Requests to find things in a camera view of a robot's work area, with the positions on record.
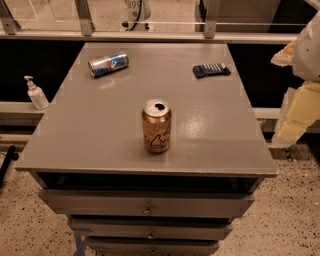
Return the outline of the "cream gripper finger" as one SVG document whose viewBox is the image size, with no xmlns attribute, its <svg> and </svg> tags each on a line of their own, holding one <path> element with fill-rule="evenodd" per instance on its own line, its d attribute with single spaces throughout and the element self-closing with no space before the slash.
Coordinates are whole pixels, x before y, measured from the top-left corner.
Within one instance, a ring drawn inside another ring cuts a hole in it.
<svg viewBox="0 0 320 256">
<path fill-rule="evenodd" d="M 320 83 L 305 81 L 298 89 L 289 87 L 282 101 L 272 146 L 294 145 L 319 118 Z"/>
<path fill-rule="evenodd" d="M 272 58 L 271 63 L 280 67 L 292 66 L 296 41 L 291 41 L 282 50 L 277 52 Z"/>
</svg>

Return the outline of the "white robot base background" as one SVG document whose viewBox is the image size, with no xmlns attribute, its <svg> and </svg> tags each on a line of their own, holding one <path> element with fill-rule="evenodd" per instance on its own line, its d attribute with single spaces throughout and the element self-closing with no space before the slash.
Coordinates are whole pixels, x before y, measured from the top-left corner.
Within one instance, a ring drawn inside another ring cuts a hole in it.
<svg viewBox="0 0 320 256">
<path fill-rule="evenodd" d="M 147 20 L 151 16 L 149 0 L 124 0 L 127 7 L 127 20 L 122 23 L 126 31 L 147 31 Z"/>
</svg>

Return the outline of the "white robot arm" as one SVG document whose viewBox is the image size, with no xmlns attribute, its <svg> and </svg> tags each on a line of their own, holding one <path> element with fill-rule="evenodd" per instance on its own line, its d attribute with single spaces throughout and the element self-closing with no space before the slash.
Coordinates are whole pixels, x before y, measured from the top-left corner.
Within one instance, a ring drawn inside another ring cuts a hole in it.
<svg viewBox="0 0 320 256">
<path fill-rule="evenodd" d="M 285 93 L 272 137 L 273 147 L 288 148 L 320 118 L 320 11 L 271 63 L 291 66 L 293 74 L 303 80 L 298 89 Z"/>
</svg>

